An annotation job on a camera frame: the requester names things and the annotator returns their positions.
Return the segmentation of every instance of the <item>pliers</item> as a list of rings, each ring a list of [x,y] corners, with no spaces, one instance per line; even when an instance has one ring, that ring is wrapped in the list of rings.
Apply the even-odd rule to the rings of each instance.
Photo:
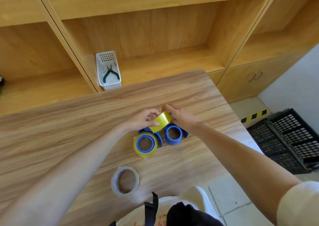
[[[117,74],[114,70],[112,70],[112,65],[111,65],[111,68],[109,68],[108,66],[107,67],[107,72],[105,74],[105,76],[103,77],[103,82],[106,83],[106,77],[112,73],[113,75],[116,75],[117,79],[119,80],[120,79],[120,76],[119,74]]]

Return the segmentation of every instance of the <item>white plastic basket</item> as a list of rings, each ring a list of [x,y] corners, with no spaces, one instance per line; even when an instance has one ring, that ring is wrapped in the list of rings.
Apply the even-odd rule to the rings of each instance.
[[[114,88],[121,87],[121,74],[118,67],[116,55],[114,51],[107,51],[95,54],[96,59],[96,70],[98,74],[99,84],[104,88],[104,90],[110,90]],[[120,80],[117,79],[116,75],[110,73],[106,82],[103,82],[103,77],[107,73],[107,66],[110,68],[112,65],[112,70],[119,74]]]

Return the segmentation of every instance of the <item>hand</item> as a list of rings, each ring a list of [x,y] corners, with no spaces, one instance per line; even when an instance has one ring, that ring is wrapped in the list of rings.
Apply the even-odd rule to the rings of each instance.
[[[173,104],[166,104],[162,107],[162,112],[165,110],[169,111],[174,116],[175,119],[172,120],[172,123],[175,123],[186,132],[191,133],[193,128],[200,124],[200,121],[184,108],[177,107]]]
[[[128,131],[141,130],[146,127],[159,126],[158,122],[153,121],[160,115],[160,112],[155,108],[144,109],[135,114],[133,117],[126,120],[125,127]]]

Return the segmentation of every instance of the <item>left hand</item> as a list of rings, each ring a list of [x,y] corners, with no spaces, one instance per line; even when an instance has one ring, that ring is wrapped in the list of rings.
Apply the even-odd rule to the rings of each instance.
[[[135,114],[133,117],[126,120],[125,126],[129,131],[137,131],[146,127],[156,127],[160,124],[153,121],[160,115],[160,112],[155,109],[144,109],[143,111]]]

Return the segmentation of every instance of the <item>right arm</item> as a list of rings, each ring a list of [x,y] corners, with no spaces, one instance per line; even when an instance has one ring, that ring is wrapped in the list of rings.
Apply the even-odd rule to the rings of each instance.
[[[265,155],[199,122],[183,108],[165,105],[172,123],[201,139],[237,181],[255,206],[277,224],[281,198],[301,181]]]

